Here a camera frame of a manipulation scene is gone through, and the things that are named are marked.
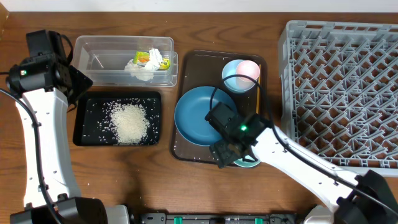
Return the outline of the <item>dark blue plate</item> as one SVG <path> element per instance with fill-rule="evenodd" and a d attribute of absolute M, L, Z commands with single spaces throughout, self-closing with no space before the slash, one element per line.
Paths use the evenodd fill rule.
<path fill-rule="evenodd" d="M 193 88 L 179 99 L 175 107 L 176 128 L 192 144 L 210 146 L 221 139 L 220 134 L 205 120 L 214 89 L 213 86 Z"/>

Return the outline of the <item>yellow green snack wrapper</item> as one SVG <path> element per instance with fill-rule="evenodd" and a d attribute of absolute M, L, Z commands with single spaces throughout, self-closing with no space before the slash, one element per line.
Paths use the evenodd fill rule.
<path fill-rule="evenodd" d="M 135 64 L 139 64 L 144 66 L 149 61 L 149 52 L 136 52 L 135 57 L 130 60 Z M 170 59 L 167 57 L 163 57 L 163 61 L 160 64 L 159 70 L 168 70 L 170 68 Z"/>

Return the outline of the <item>white tissue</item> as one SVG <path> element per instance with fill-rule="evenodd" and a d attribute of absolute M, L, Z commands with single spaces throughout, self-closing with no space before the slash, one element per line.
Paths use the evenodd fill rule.
<path fill-rule="evenodd" d="M 144 66 L 145 70 L 156 71 L 160 68 L 160 64 L 163 61 L 163 57 L 158 49 L 152 48 L 149 50 L 149 61 Z"/>
<path fill-rule="evenodd" d="M 154 71 L 157 70 L 157 67 L 149 62 L 144 66 L 128 62 L 124 67 L 124 70 L 129 72 L 132 77 L 136 77 L 138 80 L 146 82 L 154 78 Z"/>

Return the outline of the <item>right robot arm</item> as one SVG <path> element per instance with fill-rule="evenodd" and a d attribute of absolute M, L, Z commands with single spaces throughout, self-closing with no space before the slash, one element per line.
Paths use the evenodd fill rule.
<path fill-rule="evenodd" d="M 397 223 L 397 200 L 385 178 L 339 168 L 289 139 L 271 120 L 210 111 L 205 119 L 222 140 L 211 146 L 218 167 L 250 155 L 269 164 L 316 195 L 329 210 L 313 209 L 306 223 Z"/>

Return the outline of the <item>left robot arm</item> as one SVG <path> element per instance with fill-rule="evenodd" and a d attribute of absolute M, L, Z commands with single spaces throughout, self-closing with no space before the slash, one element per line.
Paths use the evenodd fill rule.
<path fill-rule="evenodd" d="M 129 223 L 127 207 L 105 207 L 81 196 L 72 170 L 67 109 L 92 85 L 71 56 L 40 51 L 8 71 L 5 91 L 16 102 L 24 132 L 24 211 L 11 223 Z"/>

